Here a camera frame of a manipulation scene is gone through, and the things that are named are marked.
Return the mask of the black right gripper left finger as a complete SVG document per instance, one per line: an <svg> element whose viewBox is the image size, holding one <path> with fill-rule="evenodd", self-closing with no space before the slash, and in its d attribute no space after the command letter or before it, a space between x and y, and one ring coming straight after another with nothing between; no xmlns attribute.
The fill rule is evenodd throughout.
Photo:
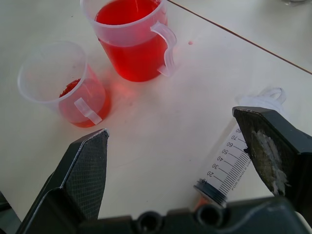
<svg viewBox="0 0 312 234"><path fill-rule="evenodd" d="M109 132L72 142L18 228L19 234L77 234L96 220L105 190Z"/></svg>

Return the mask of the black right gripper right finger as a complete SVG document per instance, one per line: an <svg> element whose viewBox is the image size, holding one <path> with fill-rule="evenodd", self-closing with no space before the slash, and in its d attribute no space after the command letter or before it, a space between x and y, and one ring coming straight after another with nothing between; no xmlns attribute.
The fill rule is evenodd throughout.
<svg viewBox="0 0 312 234"><path fill-rule="evenodd" d="M297 212L312 210L312 137L275 110L232 109L252 163L266 187L286 197Z"/></svg>

